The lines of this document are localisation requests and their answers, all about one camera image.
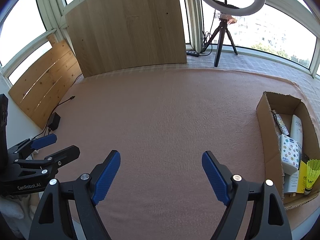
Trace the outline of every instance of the white wall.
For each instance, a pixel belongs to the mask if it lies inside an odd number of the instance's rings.
[[[15,104],[8,94],[9,86],[0,75],[0,94],[5,94],[9,99],[8,104],[8,122],[6,127],[8,148],[23,141],[32,138],[41,132],[40,128]]]

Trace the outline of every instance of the yellow shuttlecock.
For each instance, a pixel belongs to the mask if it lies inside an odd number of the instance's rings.
[[[307,162],[307,183],[304,194],[308,195],[320,175],[320,160],[309,160]]]

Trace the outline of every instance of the blue textured pad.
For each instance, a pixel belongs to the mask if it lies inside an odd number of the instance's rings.
[[[43,136],[41,138],[35,139],[31,143],[31,148],[35,150],[39,150],[43,147],[54,144],[56,141],[57,141],[57,136],[52,133],[52,134]]]
[[[228,196],[228,186],[221,176],[218,168],[213,163],[209,155],[205,152],[202,155],[202,167],[205,174],[207,175],[211,187],[219,201],[222,201],[225,206],[230,203],[230,198]]]
[[[106,197],[111,183],[120,167],[120,161],[120,153],[116,152],[109,161],[108,165],[105,167],[104,171],[101,173],[100,178],[96,182],[94,195],[92,197],[92,202],[94,205],[97,205],[99,201],[104,200]]]

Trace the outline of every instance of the tripod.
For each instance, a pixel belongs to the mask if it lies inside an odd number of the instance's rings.
[[[223,39],[224,39],[224,34],[227,33],[228,38],[231,42],[231,45],[233,47],[233,51],[235,52],[236,55],[238,55],[237,49],[235,44],[233,43],[233,39],[231,37],[231,34],[228,30],[228,20],[220,18],[220,24],[219,26],[215,29],[214,33],[211,35],[209,41],[207,42],[207,46],[204,47],[200,53],[204,53],[208,46],[212,43],[213,39],[215,36],[217,36],[218,32],[220,32],[219,36],[219,41],[218,41],[218,46],[217,46],[217,52],[216,52],[216,57],[214,59],[214,66],[218,67],[220,56],[221,56],[221,51],[222,51],[222,45],[223,45]]]

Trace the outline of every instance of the silver bolt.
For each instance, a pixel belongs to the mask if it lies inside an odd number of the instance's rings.
[[[80,178],[81,178],[82,180],[89,179],[89,174],[87,174],[87,173],[82,174]]]
[[[271,179],[267,179],[267,180],[266,180],[266,184],[267,184],[268,186],[272,186],[272,185],[273,185],[273,181],[272,181]]]
[[[240,175],[233,175],[235,181],[241,181],[242,177]]]
[[[50,180],[50,182],[49,182],[50,185],[54,185],[54,184],[56,184],[56,183],[57,183],[57,180],[56,180],[56,179],[52,179],[52,180]]]

